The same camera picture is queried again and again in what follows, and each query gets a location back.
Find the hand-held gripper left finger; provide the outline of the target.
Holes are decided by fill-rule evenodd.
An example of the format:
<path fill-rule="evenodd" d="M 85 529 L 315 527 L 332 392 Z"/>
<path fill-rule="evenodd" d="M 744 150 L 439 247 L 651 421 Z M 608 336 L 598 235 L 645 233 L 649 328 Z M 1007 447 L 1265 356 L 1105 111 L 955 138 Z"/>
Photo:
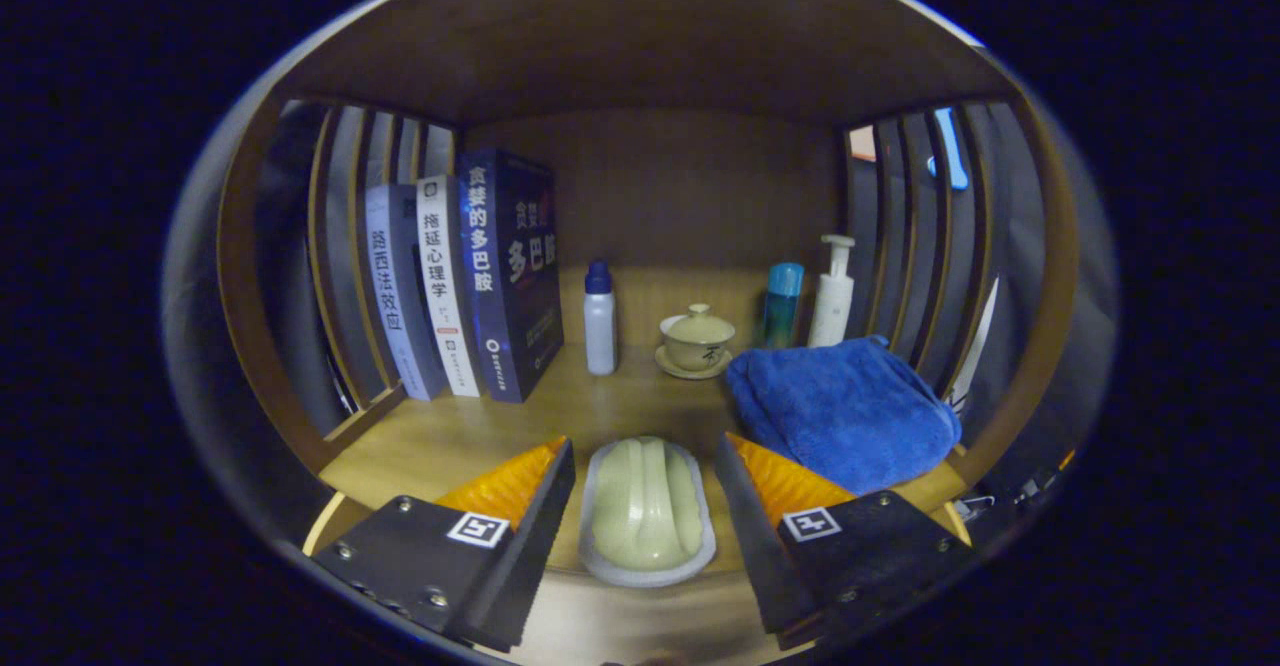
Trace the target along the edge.
<path fill-rule="evenodd" d="M 564 437 L 434 501 L 397 496 L 311 557 L 419 628 L 508 652 L 524 628 L 576 480 Z"/>

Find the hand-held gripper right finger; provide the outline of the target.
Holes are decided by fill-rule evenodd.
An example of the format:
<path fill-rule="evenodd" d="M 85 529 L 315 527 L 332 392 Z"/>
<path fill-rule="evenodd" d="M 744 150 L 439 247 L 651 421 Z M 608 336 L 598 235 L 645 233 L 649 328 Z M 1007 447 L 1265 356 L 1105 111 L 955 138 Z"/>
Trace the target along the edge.
<path fill-rule="evenodd" d="M 937 596 L 977 561 L 961 520 L 893 491 L 861 497 L 724 433 L 716 475 L 764 630 L 833 652 Z"/>

